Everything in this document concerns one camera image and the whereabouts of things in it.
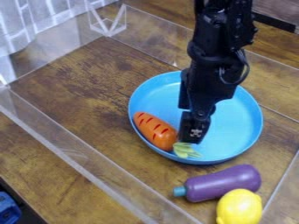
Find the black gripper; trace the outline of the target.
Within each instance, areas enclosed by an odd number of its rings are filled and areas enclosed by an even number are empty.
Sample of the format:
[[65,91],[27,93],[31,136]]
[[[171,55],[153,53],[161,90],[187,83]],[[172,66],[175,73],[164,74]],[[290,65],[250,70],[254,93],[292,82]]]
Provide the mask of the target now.
[[208,55],[191,41],[187,53],[191,66],[180,74],[179,108],[189,112],[181,112],[177,139],[187,144],[199,144],[211,119],[199,121],[193,117],[209,117],[216,103],[232,98],[238,85],[248,76],[250,65],[243,49]]

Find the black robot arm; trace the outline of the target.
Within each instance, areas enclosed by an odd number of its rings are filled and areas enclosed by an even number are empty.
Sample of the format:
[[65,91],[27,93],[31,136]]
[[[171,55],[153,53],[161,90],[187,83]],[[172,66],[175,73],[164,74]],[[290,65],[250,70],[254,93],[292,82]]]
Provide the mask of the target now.
[[248,76],[243,47],[254,43],[252,0],[193,0],[195,29],[187,46],[191,65],[181,70],[179,141],[199,143],[216,103],[230,99]]

